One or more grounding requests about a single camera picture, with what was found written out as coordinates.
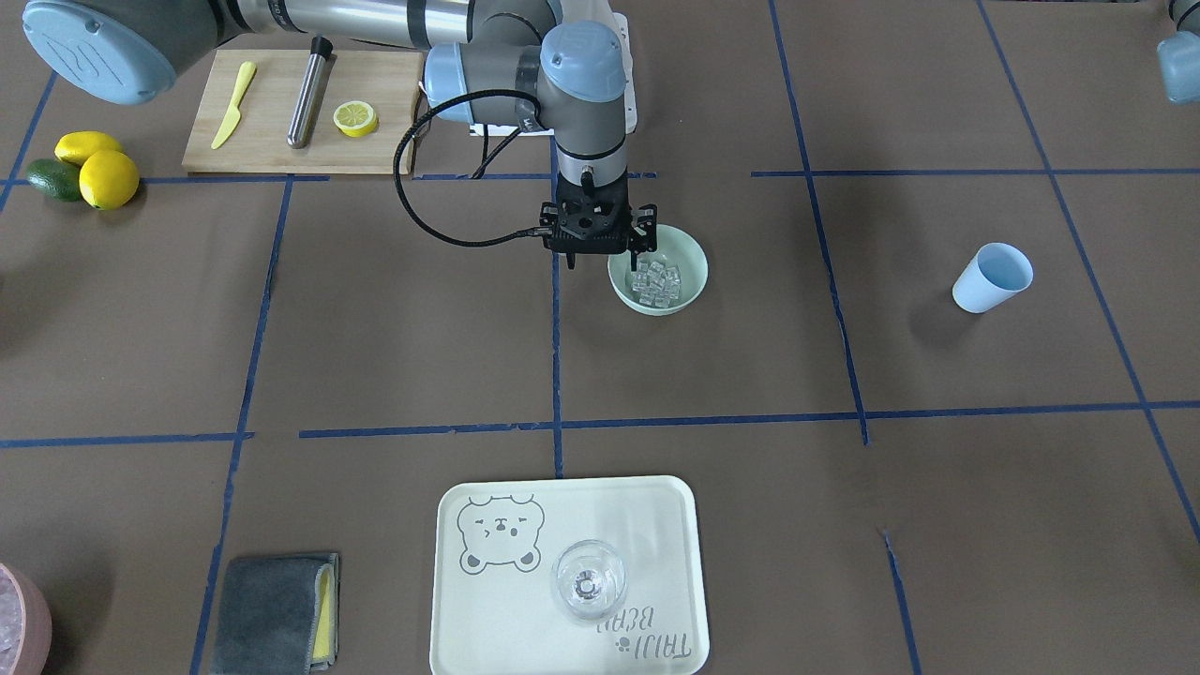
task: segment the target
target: light blue joint cap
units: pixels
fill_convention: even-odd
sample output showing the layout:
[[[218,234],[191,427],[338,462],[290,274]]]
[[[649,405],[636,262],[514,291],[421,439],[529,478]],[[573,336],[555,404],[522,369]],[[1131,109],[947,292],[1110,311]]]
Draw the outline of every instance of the light blue joint cap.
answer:
[[[65,0],[34,0],[25,37],[43,61],[79,89],[124,106],[175,85],[175,68],[154,44],[109,17]]]
[[[458,43],[434,44],[425,56],[425,95],[430,97],[430,107],[440,106],[466,92],[467,74],[462,70],[462,50]],[[443,110],[438,117],[450,121],[475,124],[470,103],[458,103]]]
[[[546,0],[550,5],[550,11],[554,12],[554,23],[563,23],[563,0]]]
[[[1158,66],[1170,102],[1200,101],[1200,35],[1181,30],[1159,42]]]
[[[592,103],[607,103],[625,92],[620,38],[596,22],[554,28],[541,43],[541,70],[554,86]]]

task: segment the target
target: wooden cutting board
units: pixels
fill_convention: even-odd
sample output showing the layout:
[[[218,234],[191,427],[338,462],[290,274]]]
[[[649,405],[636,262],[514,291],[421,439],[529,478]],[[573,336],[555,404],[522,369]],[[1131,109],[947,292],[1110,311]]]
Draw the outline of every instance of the wooden cutting board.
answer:
[[[242,61],[254,61],[254,74],[241,100],[241,121],[221,148],[212,150]],[[204,86],[196,124],[184,151],[190,172],[390,174],[401,137],[412,126],[425,55],[418,52],[334,53],[325,96],[308,147],[288,147],[288,125],[308,66],[304,49],[220,49]],[[366,101],[379,115],[379,129],[350,138],[334,126],[334,110],[346,101]],[[412,171],[412,148],[404,150],[402,173]]]

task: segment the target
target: metal muddler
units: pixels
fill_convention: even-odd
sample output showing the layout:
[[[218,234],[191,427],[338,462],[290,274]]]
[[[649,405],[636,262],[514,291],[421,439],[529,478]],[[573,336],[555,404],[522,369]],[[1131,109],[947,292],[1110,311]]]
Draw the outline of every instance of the metal muddler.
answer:
[[[317,121],[317,110],[320,108],[320,98],[325,91],[325,77],[329,73],[326,65],[332,54],[332,42],[320,35],[312,38],[308,68],[304,73],[300,97],[296,100],[296,109],[292,113],[292,125],[288,127],[288,145],[298,150],[308,145],[308,139],[312,138],[312,127]]]

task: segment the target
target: green avocado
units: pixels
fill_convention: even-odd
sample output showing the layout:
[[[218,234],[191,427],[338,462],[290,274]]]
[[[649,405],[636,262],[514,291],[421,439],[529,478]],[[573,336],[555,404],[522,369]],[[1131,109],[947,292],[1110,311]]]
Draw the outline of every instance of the green avocado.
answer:
[[[25,168],[29,184],[60,202],[78,202],[79,167],[59,160],[34,160]]]

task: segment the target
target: bear face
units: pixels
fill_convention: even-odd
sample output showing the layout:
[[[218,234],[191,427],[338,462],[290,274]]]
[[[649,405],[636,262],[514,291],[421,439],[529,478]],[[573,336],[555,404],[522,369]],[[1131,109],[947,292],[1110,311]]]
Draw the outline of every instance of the bear face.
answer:
[[[512,565],[532,572],[541,562],[538,533],[546,521],[541,504],[528,500],[488,497],[484,503],[472,498],[458,512],[458,531],[464,550],[458,565],[467,574],[479,574],[488,565]]]

